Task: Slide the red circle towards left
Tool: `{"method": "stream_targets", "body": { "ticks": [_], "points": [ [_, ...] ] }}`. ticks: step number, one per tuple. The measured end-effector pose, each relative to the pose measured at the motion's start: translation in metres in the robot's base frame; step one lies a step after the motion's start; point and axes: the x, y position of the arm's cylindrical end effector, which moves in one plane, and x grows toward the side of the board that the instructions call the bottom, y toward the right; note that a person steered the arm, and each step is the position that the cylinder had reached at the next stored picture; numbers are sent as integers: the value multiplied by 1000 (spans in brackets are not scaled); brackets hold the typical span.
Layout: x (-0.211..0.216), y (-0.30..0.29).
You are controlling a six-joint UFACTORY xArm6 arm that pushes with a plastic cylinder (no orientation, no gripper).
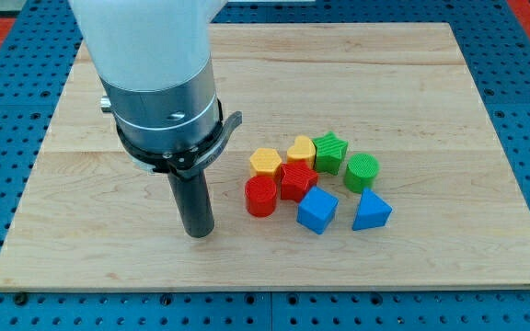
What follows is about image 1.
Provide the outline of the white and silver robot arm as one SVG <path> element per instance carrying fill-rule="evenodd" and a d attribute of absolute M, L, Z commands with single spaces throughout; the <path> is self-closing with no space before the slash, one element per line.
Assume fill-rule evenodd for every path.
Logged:
<path fill-rule="evenodd" d="M 186 168 L 222 125 L 209 25 L 226 0 L 70 0 L 124 148 Z"/>

